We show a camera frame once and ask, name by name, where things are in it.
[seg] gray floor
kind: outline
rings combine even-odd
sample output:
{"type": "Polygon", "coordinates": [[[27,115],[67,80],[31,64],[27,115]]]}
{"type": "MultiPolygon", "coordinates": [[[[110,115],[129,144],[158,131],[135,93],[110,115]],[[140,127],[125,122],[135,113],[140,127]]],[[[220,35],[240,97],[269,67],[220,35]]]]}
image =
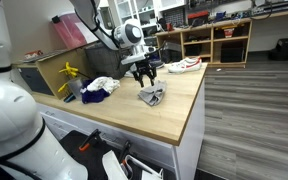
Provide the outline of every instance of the gray floor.
{"type": "Polygon", "coordinates": [[[227,179],[288,180],[288,62],[251,56],[210,68],[198,168],[227,179]]]}

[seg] cloth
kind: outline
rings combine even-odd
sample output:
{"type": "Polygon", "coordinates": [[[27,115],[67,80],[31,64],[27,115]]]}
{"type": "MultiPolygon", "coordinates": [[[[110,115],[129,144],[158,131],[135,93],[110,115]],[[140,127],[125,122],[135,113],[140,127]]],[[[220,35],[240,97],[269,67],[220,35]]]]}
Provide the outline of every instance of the cloth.
{"type": "Polygon", "coordinates": [[[157,81],[154,86],[147,87],[140,91],[138,96],[150,106],[158,105],[166,91],[166,81],[157,81]]]}
{"type": "Polygon", "coordinates": [[[105,91],[103,88],[97,90],[97,91],[88,91],[87,86],[91,84],[94,80],[86,80],[83,82],[83,86],[81,89],[81,94],[82,94],[82,102],[84,104],[95,102],[99,103],[104,100],[104,98],[110,96],[110,93],[105,91]]]}
{"type": "Polygon", "coordinates": [[[93,92],[103,88],[106,92],[111,94],[118,87],[120,87],[119,80],[115,80],[111,77],[99,77],[87,86],[87,90],[93,92]]]}

